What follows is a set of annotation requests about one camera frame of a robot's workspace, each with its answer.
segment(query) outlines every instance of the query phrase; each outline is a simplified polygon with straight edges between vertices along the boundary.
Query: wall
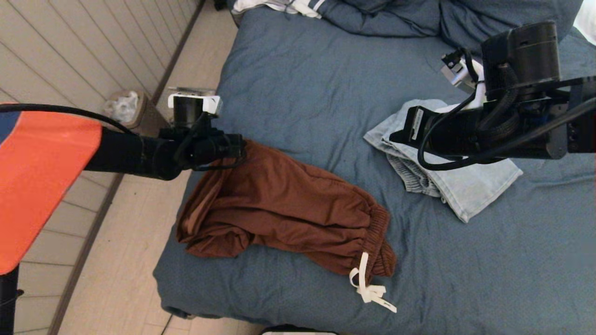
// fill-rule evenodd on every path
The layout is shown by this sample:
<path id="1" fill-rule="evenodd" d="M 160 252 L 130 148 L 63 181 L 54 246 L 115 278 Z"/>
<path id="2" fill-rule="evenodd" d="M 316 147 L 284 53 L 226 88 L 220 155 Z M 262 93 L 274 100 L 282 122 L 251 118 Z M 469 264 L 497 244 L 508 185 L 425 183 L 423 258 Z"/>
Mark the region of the wall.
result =
<path id="1" fill-rule="evenodd" d="M 0 101 L 100 111 L 112 93 L 153 95 L 198 0 L 0 0 Z M 114 178 L 84 172 L 20 268 L 15 332 L 47 334 Z"/>

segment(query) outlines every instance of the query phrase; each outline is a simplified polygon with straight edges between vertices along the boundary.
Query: brown pants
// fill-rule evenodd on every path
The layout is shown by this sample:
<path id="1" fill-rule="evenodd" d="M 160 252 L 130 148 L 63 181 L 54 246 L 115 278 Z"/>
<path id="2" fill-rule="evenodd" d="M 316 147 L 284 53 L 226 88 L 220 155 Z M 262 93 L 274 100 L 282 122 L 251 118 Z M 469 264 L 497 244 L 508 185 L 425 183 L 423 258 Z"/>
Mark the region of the brown pants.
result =
<path id="1" fill-rule="evenodd" d="M 188 199 L 176 236 L 189 253 L 234 257 L 256 243 L 347 275 L 367 252 L 367 282 L 393 274 L 396 257 L 384 239 L 389 215 L 373 197 L 278 150 L 248 141 L 246 151 L 242 165 L 208 171 Z"/>

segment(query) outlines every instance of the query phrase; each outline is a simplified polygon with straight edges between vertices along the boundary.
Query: orange cover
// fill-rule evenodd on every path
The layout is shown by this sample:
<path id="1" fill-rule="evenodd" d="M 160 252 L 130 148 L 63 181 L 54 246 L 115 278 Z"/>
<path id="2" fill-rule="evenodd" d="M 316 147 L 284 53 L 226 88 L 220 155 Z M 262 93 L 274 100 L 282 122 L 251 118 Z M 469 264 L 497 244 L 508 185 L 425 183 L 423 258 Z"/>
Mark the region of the orange cover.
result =
<path id="1" fill-rule="evenodd" d="M 0 144 L 0 275 L 21 261 L 100 141 L 95 120 L 21 113 Z"/>

